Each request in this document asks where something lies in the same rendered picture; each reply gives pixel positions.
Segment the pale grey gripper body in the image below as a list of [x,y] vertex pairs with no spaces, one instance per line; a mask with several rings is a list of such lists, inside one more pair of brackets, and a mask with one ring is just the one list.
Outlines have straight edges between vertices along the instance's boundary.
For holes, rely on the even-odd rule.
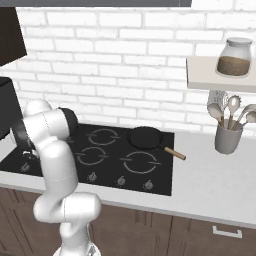
[[36,161],[38,157],[32,151],[23,151],[22,155],[24,158],[30,161]]

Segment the black countertop appliance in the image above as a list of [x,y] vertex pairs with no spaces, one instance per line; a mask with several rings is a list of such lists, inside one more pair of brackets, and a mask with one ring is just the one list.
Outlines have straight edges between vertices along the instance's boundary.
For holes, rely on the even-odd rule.
[[10,132],[13,124],[22,118],[21,108],[9,77],[0,76],[0,140]]

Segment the brown wooden cupboard door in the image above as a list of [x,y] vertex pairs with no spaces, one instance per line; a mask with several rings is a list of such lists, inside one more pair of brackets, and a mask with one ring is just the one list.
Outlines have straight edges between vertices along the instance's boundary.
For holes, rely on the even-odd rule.
[[61,245],[58,224],[38,222],[38,193],[0,187],[0,256],[52,256]]
[[102,256],[167,256],[171,224],[169,215],[102,205],[89,230]]

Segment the black hob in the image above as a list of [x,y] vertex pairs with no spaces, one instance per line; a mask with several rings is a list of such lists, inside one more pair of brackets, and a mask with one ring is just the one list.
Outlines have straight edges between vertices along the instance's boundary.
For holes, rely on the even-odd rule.
[[[172,190],[173,156],[160,148],[141,150],[127,141],[127,128],[81,124],[65,142],[53,141],[36,161],[23,157],[17,147],[0,161],[0,170],[31,176],[72,175],[85,184],[169,196]],[[87,177],[95,172],[97,179]],[[126,183],[120,187],[117,180]],[[144,184],[150,180],[151,190]]]

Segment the dark grey range hood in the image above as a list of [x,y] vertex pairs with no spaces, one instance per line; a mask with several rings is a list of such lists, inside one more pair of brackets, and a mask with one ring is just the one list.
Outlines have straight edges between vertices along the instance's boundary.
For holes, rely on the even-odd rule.
[[0,7],[188,7],[192,0],[0,0]]

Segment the brown wooden drawer front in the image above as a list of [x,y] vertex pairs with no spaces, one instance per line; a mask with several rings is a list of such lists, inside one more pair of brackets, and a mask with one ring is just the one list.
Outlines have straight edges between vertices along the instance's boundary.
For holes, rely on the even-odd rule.
[[[241,230],[242,239],[214,235],[219,230]],[[256,256],[256,229],[174,217],[171,225],[168,256]]]

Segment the pale grey slotted spatula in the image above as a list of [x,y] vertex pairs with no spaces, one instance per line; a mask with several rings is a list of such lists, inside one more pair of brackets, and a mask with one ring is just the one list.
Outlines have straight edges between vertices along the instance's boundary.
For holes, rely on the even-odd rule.
[[217,103],[223,108],[228,102],[228,93],[225,91],[211,90],[208,96],[207,104]]

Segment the grey utensil pot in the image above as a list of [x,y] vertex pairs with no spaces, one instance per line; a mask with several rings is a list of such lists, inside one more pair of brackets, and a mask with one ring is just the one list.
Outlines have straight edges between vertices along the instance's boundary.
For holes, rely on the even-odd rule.
[[241,139],[243,125],[239,123],[235,130],[228,130],[228,120],[224,120],[224,126],[217,126],[215,134],[215,149],[221,154],[232,154]]

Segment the glass jar with brown contents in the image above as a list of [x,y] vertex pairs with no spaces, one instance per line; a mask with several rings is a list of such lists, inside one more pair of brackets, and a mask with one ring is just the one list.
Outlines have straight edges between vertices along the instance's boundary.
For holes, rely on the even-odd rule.
[[216,71],[225,76],[246,76],[251,66],[251,45],[251,39],[229,37],[218,58]]

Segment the small grey spoon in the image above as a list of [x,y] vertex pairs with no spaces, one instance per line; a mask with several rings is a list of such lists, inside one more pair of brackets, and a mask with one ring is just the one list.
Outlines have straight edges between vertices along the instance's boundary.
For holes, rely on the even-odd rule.
[[246,122],[243,124],[245,126],[247,123],[256,123],[256,112],[250,111],[246,115]]

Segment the dark wall cupboard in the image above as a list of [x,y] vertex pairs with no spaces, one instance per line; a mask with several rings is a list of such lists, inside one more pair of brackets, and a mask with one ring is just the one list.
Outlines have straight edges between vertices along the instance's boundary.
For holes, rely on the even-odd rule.
[[0,67],[27,55],[14,7],[0,7]]

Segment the wooden-handled grey spoon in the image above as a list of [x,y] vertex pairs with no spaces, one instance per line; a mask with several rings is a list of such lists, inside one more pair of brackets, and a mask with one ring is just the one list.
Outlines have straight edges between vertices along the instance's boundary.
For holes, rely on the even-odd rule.
[[208,112],[211,117],[215,118],[219,125],[223,125],[223,115],[222,111],[217,103],[211,103],[207,106]]

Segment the beige wall shelf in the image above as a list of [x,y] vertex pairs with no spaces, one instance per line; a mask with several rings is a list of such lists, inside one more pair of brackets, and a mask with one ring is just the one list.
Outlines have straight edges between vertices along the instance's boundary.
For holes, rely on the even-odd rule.
[[186,59],[189,89],[256,93],[256,59],[243,77],[229,77],[216,71],[217,57],[191,56]]

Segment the wooden-handled grey ladle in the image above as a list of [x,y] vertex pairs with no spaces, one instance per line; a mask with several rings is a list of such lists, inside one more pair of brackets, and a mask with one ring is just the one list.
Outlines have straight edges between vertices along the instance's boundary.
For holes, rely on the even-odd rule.
[[236,120],[234,126],[232,127],[232,131],[234,131],[237,127],[237,125],[239,124],[240,120],[242,119],[242,117],[250,111],[255,111],[256,110],[256,104],[249,104],[247,105],[241,112],[240,116],[238,117],[238,119]]

